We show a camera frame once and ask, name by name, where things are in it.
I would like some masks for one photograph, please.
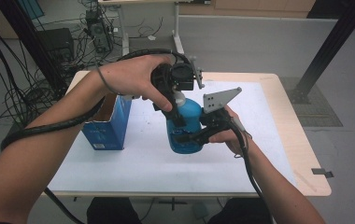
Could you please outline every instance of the blue bottle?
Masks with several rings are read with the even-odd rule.
[[[166,129],[168,131],[169,145],[176,153],[191,154],[198,152],[203,146],[199,146],[195,142],[178,143],[174,136],[184,133],[196,133],[201,130],[200,116],[202,108],[195,101],[188,99],[180,91],[176,91],[174,97],[177,102],[177,110],[184,118],[186,126],[176,127],[172,120],[166,121]]]

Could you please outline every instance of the pants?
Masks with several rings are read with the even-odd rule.
[[[141,224],[128,198],[93,198],[87,210],[88,224]],[[271,217],[258,198],[232,198],[208,224],[270,224]]]

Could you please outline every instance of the blue box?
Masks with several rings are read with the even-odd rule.
[[[123,150],[132,101],[108,94],[98,114],[82,132],[95,150]]]

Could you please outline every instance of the wooden cabinet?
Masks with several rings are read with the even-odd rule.
[[[210,5],[181,4],[181,15],[305,18],[316,0],[212,0]]]

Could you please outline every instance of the human arm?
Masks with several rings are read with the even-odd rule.
[[[226,109],[232,117],[238,118],[230,107],[226,106]],[[272,165],[250,137],[246,139],[253,177],[277,223],[324,223],[311,202]],[[209,138],[209,142],[225,142],[233,153],[242,155],[232,131],[215,134]]]
[[[169,63],[166,56],[143,56],[100,68],[106,82],[122,94],[142,95],[165,111],[172,106],[150,83],[152,70]],[[27,128],[53,124],[81,116],[108,93],[97,71],[90,72],[57,104]],[[73,144],[82,124],[43,133],[10,144],[0,155],[0,221],[25,223]]]

